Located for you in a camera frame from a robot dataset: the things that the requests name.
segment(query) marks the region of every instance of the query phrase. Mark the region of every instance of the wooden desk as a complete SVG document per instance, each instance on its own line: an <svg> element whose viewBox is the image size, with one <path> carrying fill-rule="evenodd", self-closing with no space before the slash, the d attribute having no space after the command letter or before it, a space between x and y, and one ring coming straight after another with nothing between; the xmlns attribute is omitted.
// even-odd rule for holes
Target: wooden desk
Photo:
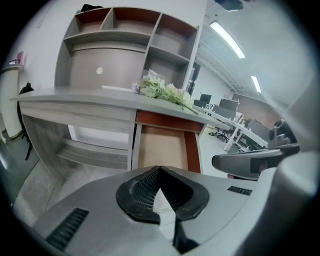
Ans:
<svg viewBox="0 0 320 256"><path fill-rule="evenodd" d="M71 162L131 170L166 165L201 173L199 135L206 125L226 125L165 100L111 89L35 90L20 102L34 149L52 174L64 182ZM71 139L68 125L129 134L128 150Z"/></svg>

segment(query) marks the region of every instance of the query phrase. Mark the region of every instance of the floor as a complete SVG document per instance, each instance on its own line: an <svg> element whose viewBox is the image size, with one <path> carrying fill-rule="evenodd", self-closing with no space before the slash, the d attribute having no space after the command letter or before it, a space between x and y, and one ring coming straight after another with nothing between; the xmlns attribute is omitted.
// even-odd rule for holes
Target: floor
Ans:
<svg viewBox="0 0 320 256"><path fill-rule="evenodd" d="M7 192L10 204L14 204L26 178L39 161L34 149L28 160L25 160L29 143L22 134L10 139L7 132L3 133L6 144L0 140L0 178Z"/></svg>
<svg viewBox="0 0 320 256"><path fill-rule="evenodd" d="M200 151L203 174L227 178L227 174L213 168L211 159L214 155L226 154L223 151L225 142L219 138L203 133L200 140ZM25 180L13 206L16 216L29 226L32 226L40 215L51 206L91 181L116 175L119 170L112 170L86 165L75 165L63 186L56 181L41 161ZM160 230L172 241L175 228L175 213L159 191L156 196L153 211L160 215Z"/></svg>

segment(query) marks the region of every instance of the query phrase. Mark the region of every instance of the flower bouquet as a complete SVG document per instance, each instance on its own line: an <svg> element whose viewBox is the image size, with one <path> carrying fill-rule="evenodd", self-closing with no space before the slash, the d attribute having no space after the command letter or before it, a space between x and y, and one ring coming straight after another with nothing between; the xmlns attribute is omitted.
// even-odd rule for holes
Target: flower bouquet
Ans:
<svg viewBox="0 0 320 256"><path fill-rule="evenodd" d="M138 82L134 82L131 88L136 94L172 102L198 115L192 108L194 100L187 91L177 89L172 83L165 85L165 80L151 69L149 69L148 75L144 75Z"/></svg>

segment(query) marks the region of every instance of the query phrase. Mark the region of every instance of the white wall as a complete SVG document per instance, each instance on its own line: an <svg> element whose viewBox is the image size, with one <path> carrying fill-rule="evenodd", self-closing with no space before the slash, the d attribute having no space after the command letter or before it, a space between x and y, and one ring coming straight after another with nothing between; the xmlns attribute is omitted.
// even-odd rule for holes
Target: white wall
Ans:
<svg viewBox="0 0 320 256"><path fill-rule="evenodd" d="M215 74L201 66L197 77L195 87L192 92L192 98L199 100L201 94L211 96L210 103L219 105L221 98L232 97L232 92L225 83Z"/></svg>
<svg viewBox="0 0 320 256"><path fill-rule="evenodd" d="M27 82L36 88L54 86L56 61L64 34L83 4L103 7L137 7L163 12L202 28L207 0L55 0L48 2L20 33L7 57L24 51L25 71L19 88Z"/></svg>

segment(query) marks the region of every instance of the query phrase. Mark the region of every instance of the ceiling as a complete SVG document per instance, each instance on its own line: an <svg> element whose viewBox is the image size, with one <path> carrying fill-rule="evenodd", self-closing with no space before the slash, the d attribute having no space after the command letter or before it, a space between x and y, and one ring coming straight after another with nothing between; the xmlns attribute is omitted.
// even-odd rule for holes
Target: ceiling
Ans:
<svg viewBox="0 0 320 256"><path fill-rule="evenodd" d="M285 110L316 73L309 41L271 0L243 1L243 9L226 11L208 0L196 61L233 91ZM246 58L239 58L210 24L230 34ZM261 93L251 76L257 77Z"/></svg>

